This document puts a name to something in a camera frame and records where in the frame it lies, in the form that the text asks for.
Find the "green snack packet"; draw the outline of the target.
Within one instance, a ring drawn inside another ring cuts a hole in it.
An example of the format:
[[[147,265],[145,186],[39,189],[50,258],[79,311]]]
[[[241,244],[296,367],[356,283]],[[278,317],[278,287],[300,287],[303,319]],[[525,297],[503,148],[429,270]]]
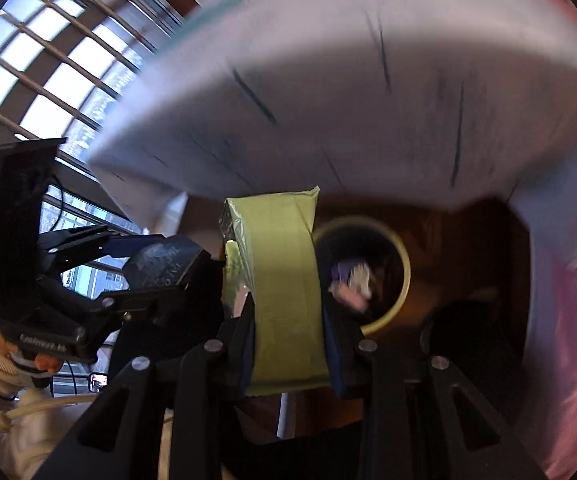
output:
[[[238,248],[254,302],[249,396],[326,386],[322,299],[312,230],[320,188],[224,203],[222,233]]]

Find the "window with metal grille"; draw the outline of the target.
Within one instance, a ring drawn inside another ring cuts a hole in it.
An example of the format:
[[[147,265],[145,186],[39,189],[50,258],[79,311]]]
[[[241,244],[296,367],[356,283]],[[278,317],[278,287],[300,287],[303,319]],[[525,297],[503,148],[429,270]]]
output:
[[[181,28],[176,0],[6,0],[0,7],[0,146],[62,140],[34,194],[40,232],[106,228],[134,234],[86,160],[110,109],[145,62]]]

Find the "pink bed sheet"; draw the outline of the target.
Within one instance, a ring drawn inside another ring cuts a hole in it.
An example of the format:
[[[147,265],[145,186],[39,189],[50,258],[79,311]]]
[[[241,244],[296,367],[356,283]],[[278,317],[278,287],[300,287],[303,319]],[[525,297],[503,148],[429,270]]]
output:
[[[577,154],[512,200],[529,231],[529,388],[516,426],[551,479],[577,471]]]

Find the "black foil wrapper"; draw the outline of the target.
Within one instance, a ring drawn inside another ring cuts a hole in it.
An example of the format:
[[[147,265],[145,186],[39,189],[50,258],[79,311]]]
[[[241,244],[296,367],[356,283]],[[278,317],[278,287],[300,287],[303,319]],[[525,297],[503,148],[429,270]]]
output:
[[[187,237],[157,238],[128,259],[122,274],[130,290],[177,286],[194,266],[210,259],[209,252]]]

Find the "yellow-rimmed trash bin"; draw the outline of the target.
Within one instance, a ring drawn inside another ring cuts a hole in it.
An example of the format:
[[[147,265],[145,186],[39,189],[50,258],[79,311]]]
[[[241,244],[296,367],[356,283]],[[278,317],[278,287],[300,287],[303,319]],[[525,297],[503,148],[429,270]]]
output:
[[[409,293],[412,268],[401,237],[369,217],[341,217],[313,233],[322,301],[350,316],[365,336],[385,328]]]

